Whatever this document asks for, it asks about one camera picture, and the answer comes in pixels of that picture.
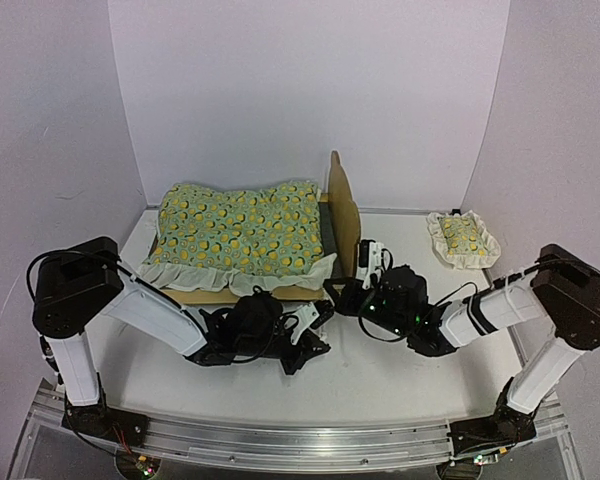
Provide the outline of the wooden pet bed frame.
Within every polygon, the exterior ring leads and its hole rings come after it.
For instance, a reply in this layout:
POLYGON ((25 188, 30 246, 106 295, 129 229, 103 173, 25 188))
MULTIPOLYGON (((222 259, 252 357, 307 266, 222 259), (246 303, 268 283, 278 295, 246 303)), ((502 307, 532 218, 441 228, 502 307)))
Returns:
MULTIPOLYGON (((328 205, 331 238, 335 242, 339 270, 333 270, 335 278, 354 277, 358 261, 358 242, 361 239, 361 221, 346 172, 336 150, 330 154, 330 169, 327 192, 320 198, 321 204, 328 205)), ((162 292, 184 305, 234 304, 240 294, 233 294, 228 288, 218 292, 196 290, 191 292, 165 288, 162 292)))

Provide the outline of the lemon print ruffled mattress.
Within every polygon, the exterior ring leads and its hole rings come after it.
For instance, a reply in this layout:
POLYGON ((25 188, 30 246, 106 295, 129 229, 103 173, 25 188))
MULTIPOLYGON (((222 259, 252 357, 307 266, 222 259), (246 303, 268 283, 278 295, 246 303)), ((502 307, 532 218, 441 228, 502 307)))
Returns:
POLYGON ((139 273, 184 292, 318 291, 337 259, 323 242, 320 194, 308 180, 232 191, 177 183, 162 199, 156 245, 139 273))

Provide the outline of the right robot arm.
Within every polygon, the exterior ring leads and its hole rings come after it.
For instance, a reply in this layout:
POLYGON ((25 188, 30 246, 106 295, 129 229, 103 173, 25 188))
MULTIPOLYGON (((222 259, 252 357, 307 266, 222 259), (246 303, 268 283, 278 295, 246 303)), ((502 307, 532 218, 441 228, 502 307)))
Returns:
POLYGON ((427 282, 408 265, 395 266, 372 241, 361 245, 356 277, 328 279, 335 310, 389 332, 429 358, 450 355, 512 326, 547 319, 551 337, 503 390, 495 413, 531 415, 570 367, 600 347, 600 270, 557 244, 532 265, 492 281, 463 299, 449 293, 429 303, 427 282))

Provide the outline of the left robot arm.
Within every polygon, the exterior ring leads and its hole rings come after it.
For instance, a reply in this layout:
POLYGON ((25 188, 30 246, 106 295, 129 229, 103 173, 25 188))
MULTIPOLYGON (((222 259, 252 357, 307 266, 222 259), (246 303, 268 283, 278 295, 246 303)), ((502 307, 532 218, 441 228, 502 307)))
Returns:
POLYGON ((256 287, 231 307, 193 313, 127 266, 109 237, 38 255, 25 282, 42 349, 73 407, 106 404, 86 332, 98 317, 129 325, 201 367, 274 359, 293 375, 330 350, 315 332, 334 314, 330 301, 287 311, 256 287))

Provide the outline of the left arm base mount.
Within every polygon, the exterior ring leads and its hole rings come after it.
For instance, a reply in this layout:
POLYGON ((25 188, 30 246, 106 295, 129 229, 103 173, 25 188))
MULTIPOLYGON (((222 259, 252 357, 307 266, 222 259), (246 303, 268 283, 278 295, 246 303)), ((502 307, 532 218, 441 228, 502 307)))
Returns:
POLYGON ((81 438, 115 442, 122 447, 141 447, 149 427, 145 414, 110 407, 106 394, 90 405, 77 405, 64 400, 62 426, 81 438))

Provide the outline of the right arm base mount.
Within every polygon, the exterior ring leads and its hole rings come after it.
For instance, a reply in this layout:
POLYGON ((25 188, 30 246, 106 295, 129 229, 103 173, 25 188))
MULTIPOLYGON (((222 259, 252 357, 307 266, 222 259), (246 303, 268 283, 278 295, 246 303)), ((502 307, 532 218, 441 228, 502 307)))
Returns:
POLYGON ((536 436, 535 416, 539 407, 530 413, 522 413, 507 404, 509 385, 506 385, 496 401, 491 415, 450 424, 447 436, 452 442, 453 458, 494 453, 500 448, 512 448, 532 440, 536 436))

